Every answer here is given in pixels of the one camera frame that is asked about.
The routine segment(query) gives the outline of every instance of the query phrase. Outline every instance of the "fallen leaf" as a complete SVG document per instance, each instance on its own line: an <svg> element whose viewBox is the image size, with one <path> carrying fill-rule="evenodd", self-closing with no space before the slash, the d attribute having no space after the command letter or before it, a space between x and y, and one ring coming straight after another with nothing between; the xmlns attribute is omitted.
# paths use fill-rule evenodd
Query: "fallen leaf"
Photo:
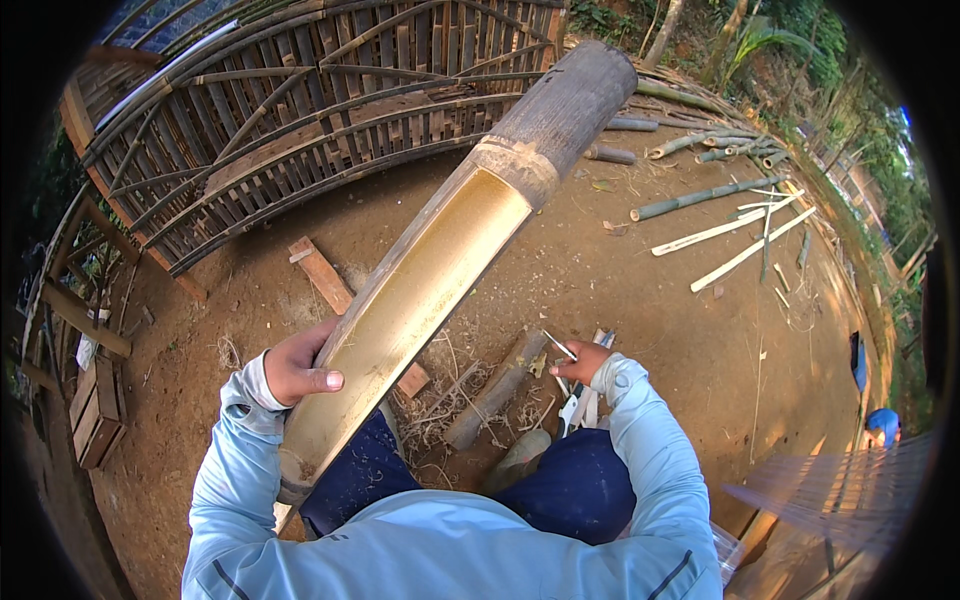
<svg viewBox="0 0 960 600"><path fill-rule="evenodd" d="M536 377L537 379L540 379L540 375L543 373L543 367L545 366L546 366L546 352L541 352L540 356L538 356L536 360L530 363L530 367L527 368L527 372L533 373L534 377Z"/></svg>

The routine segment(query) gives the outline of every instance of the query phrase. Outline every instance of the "hand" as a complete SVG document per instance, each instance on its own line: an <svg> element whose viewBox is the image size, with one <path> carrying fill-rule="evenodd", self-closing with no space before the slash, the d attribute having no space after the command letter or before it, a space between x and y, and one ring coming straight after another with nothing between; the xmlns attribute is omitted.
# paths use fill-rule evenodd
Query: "hand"
<svg viewBox="0 0 960 600"><path fill-rule="evenodd" d="M280 404L293 406L307 394L329 394L344 387L343 373L313 368L317 353L339 321L340 317L327 319L267 350L263 371L267 387Z"/></svg>
<svg viewBox="0 0 960 600"><path fill-rule="evenodd" d="M612 350L604 348L599 344L581 342L580 340L567 340L564 342L564 346L577 355L577 362L573 362L572 358L566 356L561 365L550 368L550 374L557 375L558 377L566 377L570 381L580 379L584 385L590 384L590 380L593 379L593 374L596 373L597 370L600 369L600 366L604 364L604 361L613 354Z"/></svg>

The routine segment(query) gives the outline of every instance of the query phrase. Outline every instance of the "diagonal bamboo brace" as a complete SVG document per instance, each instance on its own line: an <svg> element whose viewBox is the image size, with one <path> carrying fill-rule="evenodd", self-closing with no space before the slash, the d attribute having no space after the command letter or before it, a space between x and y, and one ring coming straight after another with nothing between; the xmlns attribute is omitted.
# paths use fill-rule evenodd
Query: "diagonal bamboo brace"
<svg viewBox="0 0 960 600"><path fill-rule="evenodd" d="M344 373L344 388L305 397L286 421L277 500L292 506L277 510L278 529L635 88L626 56L583 42L441 185L317 357Z"/></svg>

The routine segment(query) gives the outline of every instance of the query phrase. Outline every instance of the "light blue shirt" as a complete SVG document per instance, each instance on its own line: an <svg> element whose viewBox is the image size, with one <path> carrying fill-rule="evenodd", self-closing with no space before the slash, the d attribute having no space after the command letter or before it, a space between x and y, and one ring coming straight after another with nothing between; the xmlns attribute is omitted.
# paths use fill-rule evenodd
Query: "light blue shirt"
<svg viewBox="0 0 960 600"><path fill-rule="evenodd" d="M636 361L615 353L590 387L636 494L630 536L591 546L487 497L389 496L316 541L278 540L283 412L263 354L221 389L190 508L188 598L720 598L707 486L690 441Z"/></svg>

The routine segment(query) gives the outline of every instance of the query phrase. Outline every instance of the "black stripe on shirt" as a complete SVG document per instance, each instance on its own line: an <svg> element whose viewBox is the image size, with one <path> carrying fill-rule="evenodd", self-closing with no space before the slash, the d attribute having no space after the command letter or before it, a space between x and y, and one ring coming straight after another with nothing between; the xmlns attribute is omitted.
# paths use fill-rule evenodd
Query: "black stripe on shirt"
<svg viewBox="0 0 960 600"><path fill-rule="evenodd" d="M670 582L672 582L672 581L674 580L674 578L677 577L677 575L680 575L680 572L681 572L682 570L684 570L684 568L686 567L686 565L690 562L690 555L691 555L691 554L693 554L693 551L692 551L692 550L687 550L687 551L686 551L686 554L684 554L684 559L683 559L682 561L680 561L680 564L677 565L677 568L673 569L673 571L671 571L670 574L666 576L666 579L664 579L662 582L660 582L660 585L657 586L657 589L654 589L654 590L650 593L650 595L647 597L647 600L654 600L654 598L656 598L657 596L659 596L660 593L661 593L662 591L664 591L667 586L670 585Z"/></svg>
<svg viewBox="0 0 960 600"><path fill-rule="evenodd" d="M223 566L220 565L220 561L214 561L213 568L217 569L217 574L220 575L220 578L223 579L228 586L230 586L230 589L233 590L233 593L235 593L240 600L250 600L250 596L248 596L244 590L240 589L240 586L236 585L233 580L230 579L230 576L227 575L226 571L224 571Z"/></svg>

